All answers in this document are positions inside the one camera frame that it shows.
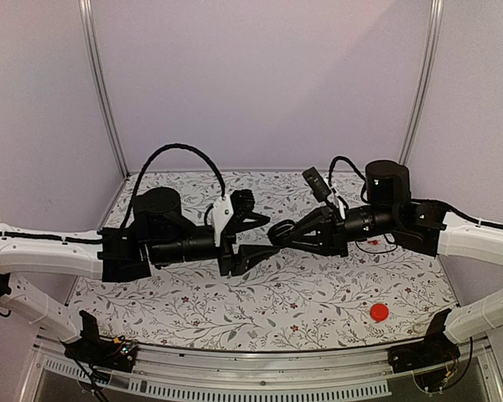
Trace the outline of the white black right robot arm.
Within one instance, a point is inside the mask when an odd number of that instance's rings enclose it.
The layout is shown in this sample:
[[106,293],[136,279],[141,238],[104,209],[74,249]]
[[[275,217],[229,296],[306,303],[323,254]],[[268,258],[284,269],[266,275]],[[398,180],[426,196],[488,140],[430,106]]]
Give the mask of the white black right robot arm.
[[268,232],[282,248],[325,256],[347,256],[348,244],[391,235],[394,245],[422,255],[458,256],[503,266],[503,224],[468,216],[442,201],[414,199],[409,170],[391,160],[366,165],[363,205],[333,205],[330,179],[315,168],[303,172],[322,207],[298,222],[285,220]]

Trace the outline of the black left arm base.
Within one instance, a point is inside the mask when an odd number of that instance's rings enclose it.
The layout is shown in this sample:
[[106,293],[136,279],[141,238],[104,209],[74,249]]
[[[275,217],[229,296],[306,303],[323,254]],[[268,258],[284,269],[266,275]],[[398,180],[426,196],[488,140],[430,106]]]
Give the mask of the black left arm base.
[[79,315],[80,337],[74,342],[62,343],[65,356],[94,367],[131,373],[137,359],[137,342],[124,336],[102,338],[96,318],[84,310]]

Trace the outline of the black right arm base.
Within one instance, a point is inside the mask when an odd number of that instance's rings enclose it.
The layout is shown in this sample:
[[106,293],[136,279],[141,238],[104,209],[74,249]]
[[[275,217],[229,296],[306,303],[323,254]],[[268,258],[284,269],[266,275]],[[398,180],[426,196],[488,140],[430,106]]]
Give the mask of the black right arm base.
[[460,357],[457,343],[450,341],[444,334],[445,320],[451,311],[448,308],[438,312],[422,340],[388,348],[388,363],[395,374],[424,369]]

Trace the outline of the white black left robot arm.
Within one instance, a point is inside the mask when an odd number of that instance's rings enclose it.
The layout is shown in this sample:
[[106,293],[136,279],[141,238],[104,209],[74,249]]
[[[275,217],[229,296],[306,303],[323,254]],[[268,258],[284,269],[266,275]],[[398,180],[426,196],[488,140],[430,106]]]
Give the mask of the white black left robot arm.
[[249,189],[218,198],[212,224],[197,225],[182,212],[179,193],[168,187],[132,199],[133,221],[123,228],[80,233],[23,230],[0,222],[0,307],[74,344],[89,363],[108,354],[96,319],[73,312],[31,285],[26,273],[58,273],[128,283],[172,264],[214,260],[222,276],[241,276],[278,252],[271,245],[238,245],[236,237],[269,218],[255,212]]

